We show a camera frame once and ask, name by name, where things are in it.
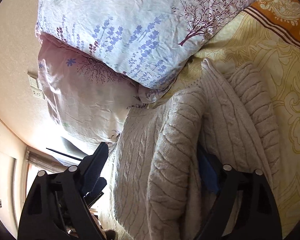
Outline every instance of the paisley pattern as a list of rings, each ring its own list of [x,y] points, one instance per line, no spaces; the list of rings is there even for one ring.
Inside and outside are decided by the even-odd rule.
[[[226,78],[243,63],[252,61],[266,80],[279,125],[282,176],[277,205],[283,236],[287,236],[300,219],[298,0],[257,0],[191,57],[158,104],[197,82],[205,57],[210,58]]]

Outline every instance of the bed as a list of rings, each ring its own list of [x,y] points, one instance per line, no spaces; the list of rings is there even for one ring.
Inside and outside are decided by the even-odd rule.
[[[131,107],[154,109],[179,90],[194,86],[202,74],[204,58],[209,58],[225,77],[231,76],[249,61],[260,69],[279,127],[280,170],[283,173],[278,186],[277,205],[283,236],[286,236],[300,220],[300,2],[224,0],[224,5],[218,7],[229,15],[224,17],[216,14],[214,0],[180,0],[178,5],[169,8],[176,22],[172,23],[171,19],[165,22],[165,16],[155,16],[152,11],[149,17],[142,14],[144,22],[132,15],[137,26],[131,27],[130,35],[124,38],[127,27],[118,25],[118,21],[123,20],[122,15],[112,17],[107,11],[100,16],[102,24],[92,26],[90,21],[97,16],[91,13],[93,9],[84,1],[89,14],[78,24],[73,17],[80,15],[69,16],[62,10],[78,10],[80,1],[75,0],[73,6],[60,1],[39,2],[36,26],[42,43],[39,78],[52,118],[68,133],[69,140],[88,154],[100,141],[115,147]],[[212,3],[211,11],[201,7],[203,15],[207,12],[208,18],[213,15],[218,19],[202,35],[202,28],[196,26],[199,22],[196,18],[198,7],[194,2],[199,5]],[[123,5],[119,10],[127,13]],[[195,20],[189,21],[189,15]],[[181,20],[184,19],[187,21],[182,25]],[[173,34],[176,37],[174,44],[165,42],[164,46],[158,47],[158,41],[164,39],[160,33],[166,29],[176,30],[178,25],[183,26],[186,32]],[[85,28],[90,28],[90,32],[84,32]],[[152,72],[149,71],[151,66],[154,67]],[[97,96],[90,91],[98,91]],[[110,91],[112,100],[107,100],[104,91]],[[111,177],[114,166],[108,165]]]

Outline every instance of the striped trim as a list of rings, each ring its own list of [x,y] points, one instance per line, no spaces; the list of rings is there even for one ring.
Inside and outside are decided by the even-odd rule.
[[[253,7],[247,7],[243,10],[250,16],[258,20],[265,28],[272,30],[278,36],[280,36],[286,43],[294,45],[300,49],[300,41],[296,40],[288,30],[280,25],[274,24],[269,19],[264,16],[260,11]]]

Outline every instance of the yellow patterned blanket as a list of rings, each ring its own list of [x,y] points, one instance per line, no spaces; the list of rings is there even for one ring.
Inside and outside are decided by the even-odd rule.
[[[196,82],[205,57],[226,75],[252,61],[266,80],[281,140],[277,204],[286,236],[300,219],[300,3],[257,0],[191,57],[167,94],[155,104]]]

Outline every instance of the pink pillow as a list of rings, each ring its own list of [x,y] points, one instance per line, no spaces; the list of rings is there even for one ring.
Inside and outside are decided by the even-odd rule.
[[[116,142],[129,108],[142,106],[138,84],[49,34],[40,40],[39,81],[51,118],[77,147]]]

